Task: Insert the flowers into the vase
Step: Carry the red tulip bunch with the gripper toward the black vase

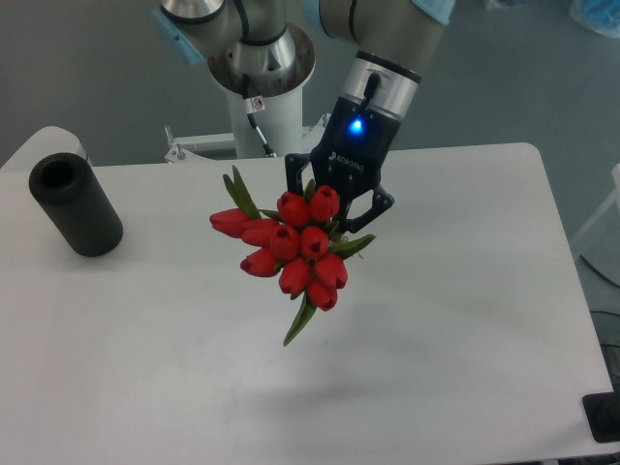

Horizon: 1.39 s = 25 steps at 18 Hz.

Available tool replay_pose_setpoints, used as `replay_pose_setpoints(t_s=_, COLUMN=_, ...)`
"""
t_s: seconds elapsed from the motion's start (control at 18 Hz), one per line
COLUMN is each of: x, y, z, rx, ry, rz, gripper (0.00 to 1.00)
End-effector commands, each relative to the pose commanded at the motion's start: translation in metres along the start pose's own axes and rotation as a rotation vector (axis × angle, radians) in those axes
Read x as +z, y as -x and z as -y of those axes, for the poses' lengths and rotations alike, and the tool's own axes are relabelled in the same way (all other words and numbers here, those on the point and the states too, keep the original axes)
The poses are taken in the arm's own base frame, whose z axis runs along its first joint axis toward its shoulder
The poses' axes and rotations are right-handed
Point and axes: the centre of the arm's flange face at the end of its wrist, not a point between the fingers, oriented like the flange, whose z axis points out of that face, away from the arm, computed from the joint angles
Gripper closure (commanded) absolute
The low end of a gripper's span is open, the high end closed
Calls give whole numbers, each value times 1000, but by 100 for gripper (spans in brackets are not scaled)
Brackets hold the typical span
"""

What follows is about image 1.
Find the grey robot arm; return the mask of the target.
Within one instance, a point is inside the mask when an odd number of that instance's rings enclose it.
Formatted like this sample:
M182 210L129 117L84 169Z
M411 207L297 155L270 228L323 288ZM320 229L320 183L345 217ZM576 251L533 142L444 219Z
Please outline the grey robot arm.
M311 168L340 198L340 233L393 204L381 168L450 21L450 1L306 1L307 21L356 58L318 143L302 151L301 90L316 55L283 1L162 1L152 19L183 62L206 63L227 93L236 153L283 157L287 187Z

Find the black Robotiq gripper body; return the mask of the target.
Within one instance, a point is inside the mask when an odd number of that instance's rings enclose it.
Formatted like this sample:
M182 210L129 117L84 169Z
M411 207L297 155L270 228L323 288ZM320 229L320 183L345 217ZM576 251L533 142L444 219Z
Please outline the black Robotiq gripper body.
M311 151L316 183L334 189L342 203L375 189L399 128L396 119L338 98L320 142Z

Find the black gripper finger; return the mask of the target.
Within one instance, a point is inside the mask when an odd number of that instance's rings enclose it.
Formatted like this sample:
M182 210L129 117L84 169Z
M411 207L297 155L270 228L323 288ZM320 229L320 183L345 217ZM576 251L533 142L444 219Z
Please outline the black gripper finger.
M353 202L354 198L349 193L340 197L340 210L338 212L339 233L358 233L389 210L394 205L394 197L381 184L378 184L372 189L369 208L359 216L349 218L349 210Z
M290 153L284 157L287 190L291 193L304 193L306 183L303 172L310 168L310 179L314 178L310 153Z

